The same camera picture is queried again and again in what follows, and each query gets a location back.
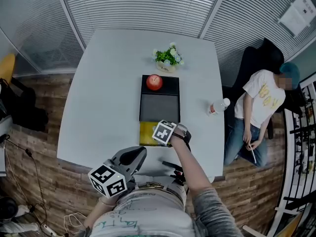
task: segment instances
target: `wooden floor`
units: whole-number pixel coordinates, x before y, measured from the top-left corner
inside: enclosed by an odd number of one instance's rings
[[[21,79],[36,91],[36,106],[46,109],[49,123],[45,132],[35,132],[17,125],[10,131],[12,142],[29,148],[33,153],[46,203],[47,224],[59,235],[65,233],[65,215],[74,212],[87,215],[99,197],[88,179],[88,168],[57,159],[60,123],[72,78],[73,75],[53,75]],[[224,168],[226,180],[213,183],[238,227],[246,224],[263,234],[273,219],[283,180],[285,138],[282,115],[275,114],[273,124],[275,137],[267,141],[269,162],[266,167],[255,168],[245,160],[237,159]],[[33,161],[8,142],[6,151],[29,203],[41,203]],[[1,188],[18,203],[26,203],[7,163],[6,166],[7,177],[1,178]],[[192,212],[190,199],[187,204]],[[43,210],[38,205],[36,208],[37,215],[43,220]],[[28,216],[24,220],[34,219]]]

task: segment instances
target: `belt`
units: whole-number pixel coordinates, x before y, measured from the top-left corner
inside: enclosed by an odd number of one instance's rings
[[[181,196],[178,193],[176,193],[174,190],[172,190],[170,188],[165,188],[165,186],[162,185],[161,183],[146,182],[146,184],[141,185],[141,186],[136,185],[136,187],[134,188],[135,191],[148,190],[148,189],[157,189],[157,190],[161,190],[163,192],[167,192],[169,194],[175,195],[181,201],[181,203],[184,204]]]

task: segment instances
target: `jeans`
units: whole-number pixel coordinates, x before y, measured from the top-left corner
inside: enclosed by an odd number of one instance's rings
[[[250,125],[251,142],[258,140],[260,129]],[[267,145],[265,139],[262,140],[260,145],[253,150],[257,163],[255,163],[251,151],[245,147],[242,139],[244,132],[243,119],[235,118],[234,126],[231,127],[227,141],[225,143],[224,151],[224,165],[229,165],[233,162],[237,155],[240,155],[245,160],[251,162],[257,167],[262,167],[267,164]]]

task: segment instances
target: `yellow graphic on t-shirt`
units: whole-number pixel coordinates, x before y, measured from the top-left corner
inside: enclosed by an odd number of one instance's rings
[[[269,87],[267,86],[266,83],[264,83],[259,91],[259,96],[260,98],[264,98],[266,95],[270,93]]]
[[[266,83],[264,83],[259,91],[259,97],[260,98],[265,98],[265,100],[263,100],[262,104],[263,106],[268,106],[270,105],[271,103],[271,106],[270,108],[271,109],[276,109],[278,107],[278,99],[276,98],[273,98],[273,101],[272,100],[272,97],[269,95],[270,91],[269,91],[269,87],[267,86]]]

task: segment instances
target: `gray sleeve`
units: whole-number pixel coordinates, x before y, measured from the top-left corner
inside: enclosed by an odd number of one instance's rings
[[[242,237],[235,220],[218,197],[215,189],[202,192],[193,198],[197,221],[207,229],[212,237]]]

